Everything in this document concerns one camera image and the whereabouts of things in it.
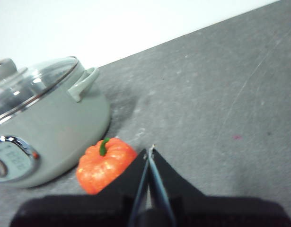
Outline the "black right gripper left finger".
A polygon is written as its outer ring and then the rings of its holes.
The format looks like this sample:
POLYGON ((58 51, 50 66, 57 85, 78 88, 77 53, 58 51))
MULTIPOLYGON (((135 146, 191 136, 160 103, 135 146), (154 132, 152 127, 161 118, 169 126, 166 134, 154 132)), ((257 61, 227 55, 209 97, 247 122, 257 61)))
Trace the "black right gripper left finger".
POLYGON ((96 195, 48 195, 24 202, 12 227, 124 227, 137 198, 147 161, 145 149, 96 195))

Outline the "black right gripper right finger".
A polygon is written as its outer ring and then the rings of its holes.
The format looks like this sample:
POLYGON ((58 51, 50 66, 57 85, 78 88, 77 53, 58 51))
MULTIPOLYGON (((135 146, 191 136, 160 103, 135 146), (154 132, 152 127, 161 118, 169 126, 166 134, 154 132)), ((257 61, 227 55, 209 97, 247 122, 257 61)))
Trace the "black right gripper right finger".
POLYGON ((174 227, 291 227, 289 215, 274 201, 204 194, 155 147, 149 150, 149 167, 154 198, 174 227))

